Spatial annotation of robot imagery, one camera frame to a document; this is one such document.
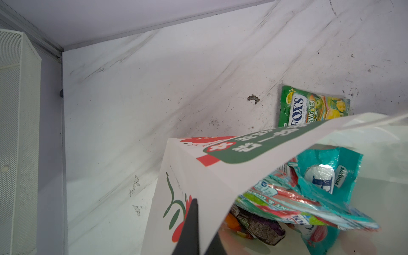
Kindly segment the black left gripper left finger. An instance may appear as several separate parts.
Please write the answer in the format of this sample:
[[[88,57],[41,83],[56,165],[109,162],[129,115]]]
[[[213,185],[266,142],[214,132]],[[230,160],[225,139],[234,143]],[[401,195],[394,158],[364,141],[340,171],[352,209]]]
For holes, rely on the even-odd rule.
[[[199,255],[199,210],[197,199],[192,200],[180,239],[172,255]]]

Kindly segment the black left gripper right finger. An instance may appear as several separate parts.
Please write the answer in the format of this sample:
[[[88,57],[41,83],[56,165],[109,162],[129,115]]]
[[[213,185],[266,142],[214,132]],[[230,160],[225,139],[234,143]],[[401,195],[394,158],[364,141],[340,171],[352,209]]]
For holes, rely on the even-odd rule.
[[[205,255],[227,255],[219,233],[216,233],[213,240],[211,241]]]

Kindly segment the dark brown snack bar wrapper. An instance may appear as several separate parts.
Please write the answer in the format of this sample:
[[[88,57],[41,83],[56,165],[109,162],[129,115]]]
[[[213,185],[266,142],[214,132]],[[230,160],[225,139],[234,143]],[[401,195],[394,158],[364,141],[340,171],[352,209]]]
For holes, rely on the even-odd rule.
[[[275,246],[286,237],[286,231],[281,228],[277,221],[262,218],[252,214],[238,206],[233,205],[230,209],[246,230],[261,242]]]

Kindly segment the white floral paper bag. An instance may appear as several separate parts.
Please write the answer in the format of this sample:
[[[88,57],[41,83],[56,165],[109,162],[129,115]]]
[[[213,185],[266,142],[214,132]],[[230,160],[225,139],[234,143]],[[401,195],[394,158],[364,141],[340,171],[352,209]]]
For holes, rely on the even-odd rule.
[[[268,175],[300,186],[288,162],[308,149],[342,147],[363,155],[349,206],[380,226],[341,231],[326,255],[405,255],[408,252],[408,115],[365,113],[266,129],[238,137],[169,139],[141,252],[171,255],[193,199],[199,210],[199,255],[219,233],[228,255],[311,255],[301,234],[278,222],[286,237],[275,246],[245,239],[224,223],[238,195]]]

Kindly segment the teal Fox's large candy bag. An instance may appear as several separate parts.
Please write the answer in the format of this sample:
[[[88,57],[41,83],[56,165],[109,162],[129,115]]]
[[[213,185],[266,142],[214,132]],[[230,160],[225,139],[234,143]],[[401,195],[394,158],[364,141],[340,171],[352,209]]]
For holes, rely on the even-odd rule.
[[[327,196],[315,199],[319,207],[324,204],[348,205],[357,182],[363,155],[352,150],[336,147],[332,149],[308,149],[288,162],[288,166],[304,183],[301,194],[325,191]],[[337,223],[310,213],[309,224],[288,226],[301,234],[301,238],[312,255],[325,255],[337,240],[341,228]]]

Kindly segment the orange Fox's fruits bag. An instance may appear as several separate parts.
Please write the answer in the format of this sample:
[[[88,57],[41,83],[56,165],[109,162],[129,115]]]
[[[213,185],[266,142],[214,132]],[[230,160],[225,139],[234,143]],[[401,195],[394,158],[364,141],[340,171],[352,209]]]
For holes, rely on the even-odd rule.
[[[246,230],[246,228],[239,222],[239,220],[231,213],[228,213],[224,223],[234,233],[242,238],[253,240],[254,237]]]

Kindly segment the teal Fox's mint blossom bag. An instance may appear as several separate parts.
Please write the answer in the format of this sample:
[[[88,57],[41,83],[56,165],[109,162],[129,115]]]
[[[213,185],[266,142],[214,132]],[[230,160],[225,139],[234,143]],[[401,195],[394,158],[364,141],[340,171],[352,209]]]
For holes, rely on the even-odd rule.
[[[295,225],[331,226],[341,231],[376,232],[380,226],[367,215],[345,204],[311,200],[291,187],[288,177],[268,175],[238,195],[235,205],[257,216]]]

